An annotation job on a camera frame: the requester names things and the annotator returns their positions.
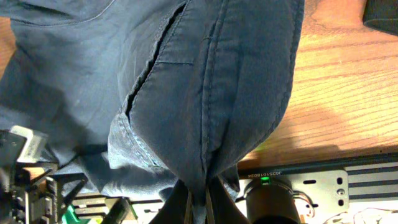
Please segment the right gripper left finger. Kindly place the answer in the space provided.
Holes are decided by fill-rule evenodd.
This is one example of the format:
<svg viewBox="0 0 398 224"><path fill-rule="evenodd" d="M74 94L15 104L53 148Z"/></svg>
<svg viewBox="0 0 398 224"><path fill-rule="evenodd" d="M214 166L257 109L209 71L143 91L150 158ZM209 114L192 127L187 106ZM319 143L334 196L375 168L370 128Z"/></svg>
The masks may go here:
<svg viewBox="0 0 398 224"><path fill-rule="evenodd" d="M160 224L191 224L192 223L192 193L185 184L178 180L170 197L157 214Z"/></svg>

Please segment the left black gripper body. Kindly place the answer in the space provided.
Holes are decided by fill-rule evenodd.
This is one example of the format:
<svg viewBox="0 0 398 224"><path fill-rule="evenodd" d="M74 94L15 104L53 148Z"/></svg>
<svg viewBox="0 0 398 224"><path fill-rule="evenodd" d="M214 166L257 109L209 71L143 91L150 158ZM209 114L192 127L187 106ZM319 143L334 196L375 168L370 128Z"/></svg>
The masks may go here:
<svg viewBox="0 0 398 224"><path fill-rule="evenodd" d="M88 179L83 173L55 175L56 162L19 162L27 143L1 131L1 223L61 223Z"/></svg>

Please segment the navy blue shorts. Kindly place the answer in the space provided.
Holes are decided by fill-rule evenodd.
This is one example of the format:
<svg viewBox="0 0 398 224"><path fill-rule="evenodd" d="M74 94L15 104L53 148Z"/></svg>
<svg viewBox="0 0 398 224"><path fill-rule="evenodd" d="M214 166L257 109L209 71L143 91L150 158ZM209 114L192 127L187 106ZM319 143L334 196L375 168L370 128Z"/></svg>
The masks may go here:
<svg viewBox="0 0 398 224"><path fill-rule="evenodd" d="M16 51L1 78L1 128L48 135L40 159L88 190L159 194L178 180L204 223L219 177L281 122L301 0L2 1Z"/></svg>

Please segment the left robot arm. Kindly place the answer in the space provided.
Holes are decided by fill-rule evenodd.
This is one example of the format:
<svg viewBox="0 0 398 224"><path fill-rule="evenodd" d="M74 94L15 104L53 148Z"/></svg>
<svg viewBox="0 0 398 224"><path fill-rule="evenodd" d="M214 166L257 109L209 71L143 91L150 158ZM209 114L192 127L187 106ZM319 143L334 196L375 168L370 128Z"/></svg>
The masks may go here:
<svg viewBox="0 0 398 224"><path fill-rule="evenodd" d="M23 156L42 150L45 138L1 131L1 223L65 223L65 214L88 179L83 173L55 175L56 162ZM204 223L299 223L294 193L260 178L245 191L243 215L220 179L206 190Z"/></svg>

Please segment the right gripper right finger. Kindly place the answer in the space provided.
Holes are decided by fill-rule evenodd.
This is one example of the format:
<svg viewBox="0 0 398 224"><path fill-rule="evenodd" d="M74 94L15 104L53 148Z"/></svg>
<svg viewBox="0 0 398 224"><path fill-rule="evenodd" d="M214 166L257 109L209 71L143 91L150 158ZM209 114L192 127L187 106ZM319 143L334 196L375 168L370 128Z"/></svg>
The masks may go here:
<svg viewBox="0 0 398 224"><path fill-rule="evenodd" d="M225 189L220 178L214 178L206 188L207 224L249 224Z"/></svg>

